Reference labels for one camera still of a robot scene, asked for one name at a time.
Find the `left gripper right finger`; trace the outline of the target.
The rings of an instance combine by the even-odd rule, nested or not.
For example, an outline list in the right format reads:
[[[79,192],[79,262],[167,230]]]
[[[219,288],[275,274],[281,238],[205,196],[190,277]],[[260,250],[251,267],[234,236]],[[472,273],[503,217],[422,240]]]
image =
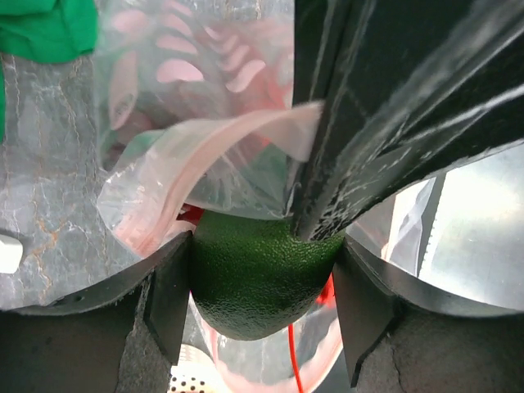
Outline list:
[[[521,392],[523,313],[420,281],[347,237],[333,270],[358,392]]]

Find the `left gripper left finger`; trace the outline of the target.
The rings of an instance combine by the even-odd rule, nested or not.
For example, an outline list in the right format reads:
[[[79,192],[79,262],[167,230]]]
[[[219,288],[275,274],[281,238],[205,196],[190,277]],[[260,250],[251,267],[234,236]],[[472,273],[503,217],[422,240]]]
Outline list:
[[[184,233],[55,301],[1,313],[3,392],[166,392],[187,313]]]

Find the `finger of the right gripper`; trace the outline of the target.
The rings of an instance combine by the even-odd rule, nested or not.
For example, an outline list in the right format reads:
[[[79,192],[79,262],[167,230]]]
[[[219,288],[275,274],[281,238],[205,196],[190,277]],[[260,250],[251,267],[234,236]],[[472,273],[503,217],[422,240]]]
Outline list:
[[[520,1],[297,1],[295,104],[320,100],[292,231],[323,240],[417,181],[523,143]]]

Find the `clear zip top bag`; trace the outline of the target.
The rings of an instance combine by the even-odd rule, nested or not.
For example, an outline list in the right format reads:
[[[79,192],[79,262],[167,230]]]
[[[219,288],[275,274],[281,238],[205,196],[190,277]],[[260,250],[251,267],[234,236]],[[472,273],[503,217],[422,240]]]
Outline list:
[[[191,204],[192,190],[214,163],[249,134],[250,127],[274,120],[270,111],[201,118],[191,108],[191,99],[261,92],[282,94],[287,108],[320,102],[323,110],[320,100],[293,101],[295,21],[217,22],[168,2],[157,16],[141,7],[117,13],[108,18],[105,28],[113,43],[141,43],[165,56],[156,85],[167,94],[178,118],[177,124],[161,128],[149,115],[135,116],[139,84],[129,67],[138,57],[126,54],[110,88],[111,128],[124,134],[124,151],[102,189],[98,209],[114,236],[141,257],[192,230],[178,216],[184,203]],[[390,248],[422,228],[441,175],[417,181],[384,200],[393,200]],[[250,382],[223,363],[215,367],[231,392],[292,391],[292,378],[267,385]]]

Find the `green toy avocado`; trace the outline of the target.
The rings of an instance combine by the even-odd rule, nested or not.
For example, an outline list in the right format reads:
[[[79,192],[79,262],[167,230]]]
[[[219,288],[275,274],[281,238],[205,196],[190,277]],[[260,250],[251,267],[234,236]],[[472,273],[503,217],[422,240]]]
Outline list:
[[[316,242],[291,235],[286,220],[206,211],[192,237],[188,281],[201,317],[239,341],[265,338],[314,304],[344,233]]]

